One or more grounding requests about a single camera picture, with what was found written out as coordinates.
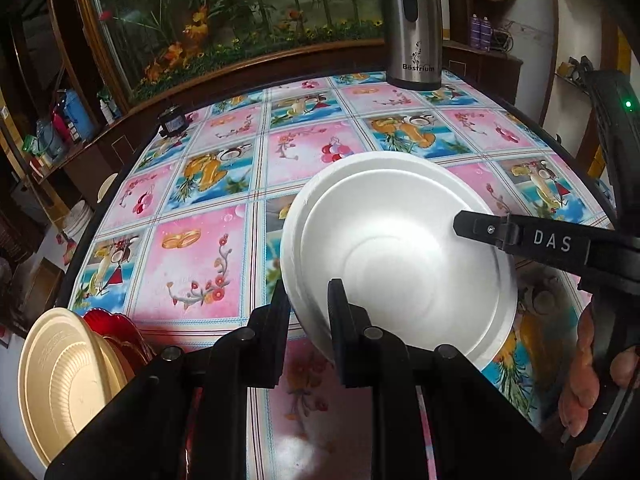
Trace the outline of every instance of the white bowl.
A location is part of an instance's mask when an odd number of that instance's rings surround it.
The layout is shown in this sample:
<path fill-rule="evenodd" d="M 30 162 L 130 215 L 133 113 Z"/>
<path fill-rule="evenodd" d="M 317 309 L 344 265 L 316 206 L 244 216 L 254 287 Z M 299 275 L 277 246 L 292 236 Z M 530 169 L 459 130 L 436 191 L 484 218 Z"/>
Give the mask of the white bowl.
<path fill-rule="evenodd" d="M 404 153 L 351 155 L 303 187 L 284 224 L 280 264 L 298 320 L 327 358 L 327 285 L 341 278 L 349 302 L 406 344 L 448 343 L 478 369 L 491 362 L 516 312 L 513 261 L 458 237 L 460 210 L 491 214 L 458 177 Z"/>
<path fill-rule="evenodd" d="M 40 461 L 56 455 L 127 383 L 117 355 L 84 320 L 53 308 L 34 323 L 18 364 L 18 404 Z"/>
<path fill-rule="evenodd" d="M 112 173 L 102 183 L 102 185 L 100 186 L 100 189 L 98 190 L 98 202 L 99 203 L 104 198 L 104 196 L 107 194 L 107 191 L 111 187 L 111 184 L 113 184 L 113 181 L 116 180 L 117 176 L 118 176 L 117 173 Z"/>

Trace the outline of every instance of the metal bolt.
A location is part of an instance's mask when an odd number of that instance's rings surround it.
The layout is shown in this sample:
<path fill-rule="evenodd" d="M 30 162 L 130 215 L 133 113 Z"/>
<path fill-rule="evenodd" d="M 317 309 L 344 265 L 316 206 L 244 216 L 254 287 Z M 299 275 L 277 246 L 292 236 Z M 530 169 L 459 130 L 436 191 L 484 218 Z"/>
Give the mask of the metal bolt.
<path fill-rule="evenodd" d="M 377 326 L 368 326 L 364 329 L 364 337 L 367 339 L 380 339 L 382 336 L 383 332 Z"/>
<path fill-rule="evenodd" d="M 254 336 L 255 332 L 247 326 L 243 326 L 236 331 L 236 337 L 240 341 L 249 341 L 249 339 L 253 339 Z"/>
<path fill-rule="evenodd" d="M 182 355 L 182 349 L 177 346 L 168 346 L 160 355 L 165 361 L 174 361 Z"/>
<path fill-rule="evenodd" d="M 453 359 L 456 355 L 458 355 L 458 350 L 455 346 L 440 345 L 438 346 L 438 353 L 445 359 Z"/>

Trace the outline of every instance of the tablecloth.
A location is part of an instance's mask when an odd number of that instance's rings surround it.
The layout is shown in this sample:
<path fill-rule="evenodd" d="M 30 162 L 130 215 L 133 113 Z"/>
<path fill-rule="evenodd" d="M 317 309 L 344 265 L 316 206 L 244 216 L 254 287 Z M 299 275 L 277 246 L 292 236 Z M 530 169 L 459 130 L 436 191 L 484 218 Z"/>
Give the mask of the tablecloth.
<path fill-rule="evenodd" d="M 189 118 L 181 137 L 156 136 L 120 186 L 69 305 L 78 314 L 123 312 L 157 346 L 210 346 L 267 304 L 281 276 L 280 235 L 292 200 L 314 174 L 353 153 L 428 158 L 495 214 L 609 223 L 545 142 L 448 72 L 435 92 L 395 88 L 383 72 L 310 78 Z M 565 272 L 527 261 L 516 268 L 513 329 L 482 373 L 539 428 L 555 410 L 589 295 Z M 370 392 L 340 386 L 294 314 L 289 328 L 280 384 L 249 392 L 249 478 L 368 479 Z M 423 423 L 432 458 L 424 416 Z M 496 452 L 488 460 L 499 467 Z"/>

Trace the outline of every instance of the stainless steel thermos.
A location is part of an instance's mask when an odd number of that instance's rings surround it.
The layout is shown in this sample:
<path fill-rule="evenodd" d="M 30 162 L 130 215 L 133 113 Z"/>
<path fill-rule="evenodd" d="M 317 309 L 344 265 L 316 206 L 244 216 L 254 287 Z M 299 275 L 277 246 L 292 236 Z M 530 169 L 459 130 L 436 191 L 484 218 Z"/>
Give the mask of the stainless steel thermos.
<path fill-rule="evenodd" d="M 433 91 L 442 85 L 440 0 L 382 0 L 386 80 L 400 88 Z"/>

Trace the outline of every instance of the glass panel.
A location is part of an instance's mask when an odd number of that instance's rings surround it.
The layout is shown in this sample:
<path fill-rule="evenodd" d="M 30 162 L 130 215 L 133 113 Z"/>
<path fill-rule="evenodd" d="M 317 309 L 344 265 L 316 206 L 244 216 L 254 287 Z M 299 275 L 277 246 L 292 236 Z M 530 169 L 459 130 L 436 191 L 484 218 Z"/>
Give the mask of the glass panel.
<path fill-rule="evenodd" d="M 380 0 L 94 0 L 132 101 L 242 59 L 382 36 Z"/>

